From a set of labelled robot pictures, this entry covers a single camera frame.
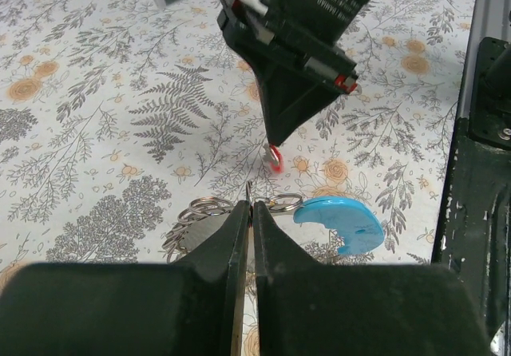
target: tablecloth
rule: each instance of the tablecloth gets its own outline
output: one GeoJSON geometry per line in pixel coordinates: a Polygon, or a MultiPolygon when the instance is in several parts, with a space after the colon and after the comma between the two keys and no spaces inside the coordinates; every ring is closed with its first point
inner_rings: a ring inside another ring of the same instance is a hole
{"type": "MultiPolygon", "coordinates": [[[[341,39],[361,93],[282,147],[272,174],[250,67],[224,43],[219,0],[0,1],[2,285],[36,261],[164,262],[196,197],[348,196],[384,245],[336,257],[320,227],[287,233],[334,263],[428,263],[474,0],[372,0],[341,39]]],[[[258,353],[253,277],[244,354],[258,353]]]]}

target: light blue object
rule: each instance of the light blue object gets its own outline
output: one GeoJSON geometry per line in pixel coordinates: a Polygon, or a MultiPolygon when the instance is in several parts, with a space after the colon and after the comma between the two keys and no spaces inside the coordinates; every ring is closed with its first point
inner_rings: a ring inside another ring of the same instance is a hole
{"type": "Polygon", "coordinates": [[[339,196],[310,199],[293,215],[295,223],[321,223],[344,240],[340,255],[357,255],[379,247],[385,235],[372,212],[357,200],[339,196]]]}

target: table surface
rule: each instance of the table surface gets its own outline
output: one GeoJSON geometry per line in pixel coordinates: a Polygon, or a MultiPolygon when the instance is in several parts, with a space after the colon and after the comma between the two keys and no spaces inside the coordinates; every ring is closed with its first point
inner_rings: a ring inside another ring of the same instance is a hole
{"type": "MultiPolygon", "coordinates": [[[[216,26],[219,0],[0,1],[0,288],[34,261],[164,262],[201,196],[348,196],[384,245],[336,263],[428,263],[474,0],[372,0],[343,36],[362,93],[262,162],[254,76],[216,26]]],[[[317,259],[321,227],[287,233],[317,259]]],[[[244,352],[257,354],[253,278],[244,352]]]]}

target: table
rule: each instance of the table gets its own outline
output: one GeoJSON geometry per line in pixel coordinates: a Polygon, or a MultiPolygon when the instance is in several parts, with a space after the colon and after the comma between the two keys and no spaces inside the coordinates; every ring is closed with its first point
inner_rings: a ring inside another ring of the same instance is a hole
{"type": "MultiPolygon", "coordinates": [[[[164,262],[200,196],[348,196],[385,229],[334,257],[321,227],[282,227],[316,259],[428,263],[474,0],[372,0],[343,35],[362,91],[340,97],[262,162],[250,67],[216,26],[219,0],[0,1],[0,288],[39,261],[164,262]]],[[[258,354],[253,277],[244,354],[258,354]]]]}

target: leaf pattern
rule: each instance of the leaf pattern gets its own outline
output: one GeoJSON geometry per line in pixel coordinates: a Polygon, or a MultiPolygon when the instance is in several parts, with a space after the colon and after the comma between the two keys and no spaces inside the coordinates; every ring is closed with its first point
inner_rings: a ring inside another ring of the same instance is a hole
{"type": "MultiPolygon", "coordinates": [[[[236,201],[247,180],[257,196],[359,200],[381,222],[384,245],[339,256],[342,238],[279,217],[318,261],[428,263],[473,3],[364,6],[339,41],[359,87],[295,131],[275,174],[220,0],[0,0],[0,277],[33,261],[164,262],[191,200],[236,201]]],[[[249,277],[247,334],[254,291],[249,277]]]]}

